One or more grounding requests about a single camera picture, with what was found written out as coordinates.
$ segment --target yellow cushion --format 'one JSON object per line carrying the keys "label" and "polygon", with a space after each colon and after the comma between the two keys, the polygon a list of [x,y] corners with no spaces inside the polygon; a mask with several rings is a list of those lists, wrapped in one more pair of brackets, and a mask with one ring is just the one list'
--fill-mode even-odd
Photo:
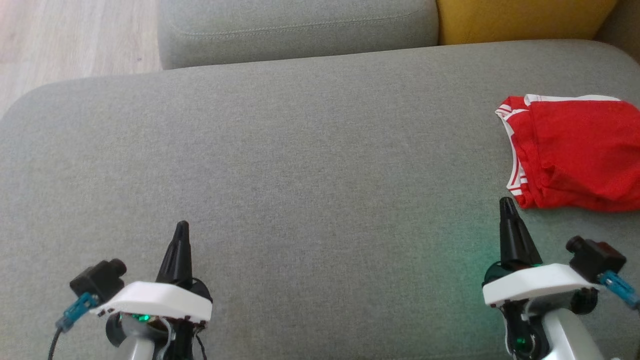
{"label": "yellow cushion", "polygon": [[438,0],[440,43],[592,39],[617,0]]}

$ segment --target red clothing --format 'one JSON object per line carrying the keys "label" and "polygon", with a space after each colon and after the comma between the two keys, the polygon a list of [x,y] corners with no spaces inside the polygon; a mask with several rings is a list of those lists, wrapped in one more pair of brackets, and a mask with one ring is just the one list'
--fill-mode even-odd
{"label": "red clothing", "polygon": [[640,111],[613,97],[508,97],[507,188],[523,208],[640,209]]}

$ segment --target gray sofa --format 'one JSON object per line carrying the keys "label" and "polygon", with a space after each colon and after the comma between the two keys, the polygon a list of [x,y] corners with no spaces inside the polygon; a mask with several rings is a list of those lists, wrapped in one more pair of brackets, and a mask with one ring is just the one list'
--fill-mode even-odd
{"label": "gray sofa", "polygon": [[434,0],[158,0],[164,69],[436,45]]}
{"label": "gray sofa", "polygon": [[[169,67],[203,56],[179,60],[167,46],[161,38]],[[258,56],[242,49],[239,61]],[[508,358],[481,282],[499,257],[497,205],[511,172],[493,111],[525,93],[640,106],[640,66],[598,42],[539,40],[191,67],[28,93],[0,121],[4,358],[45,357],[75,299],[67,284],[86,266],[118,257],[127,282],[155,279],[182,219],[214,301],[210,359]],[[566,263],[564,243],[581,234],[626,254],[624,276],[640,284],[639,213],[522,213],[545,262]],[[640,321],[618,299],[603,294],[582,318],[607,356],[632,358]],[[114,353],[104,320],[87,316],[56,359]]]}

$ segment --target black cable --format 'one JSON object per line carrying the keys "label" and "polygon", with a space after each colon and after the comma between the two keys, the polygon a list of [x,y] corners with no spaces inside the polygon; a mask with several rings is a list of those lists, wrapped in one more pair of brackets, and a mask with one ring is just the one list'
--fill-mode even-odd
{"label": "black cable", "polygon": [[51,347],[49,348],[49,357],[48,360],[53,360],[53,352],[56,350],[56,344],[58,343],[58,338],[62,334],[62,328],[58,327],[56,330],[56,334],[53,336],[53,340],[51,340]]}
{"label": "black cable", "polygon": [[204,352],[204,345],[202,344],[202,340],[200,340],[200,336],[196,334],[196,339],[198,340],[198,344],[200,344],[200,350],[202,350],[202,359],[207,360],[207,354]]}

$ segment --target sofa armrest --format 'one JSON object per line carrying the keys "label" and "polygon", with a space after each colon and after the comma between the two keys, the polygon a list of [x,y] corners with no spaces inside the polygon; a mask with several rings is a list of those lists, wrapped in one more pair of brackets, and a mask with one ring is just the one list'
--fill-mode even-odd
{"label": "sofa armrest", "polygon": [[615,45],[640,62],[640,1],[620,0],[596,40]]}

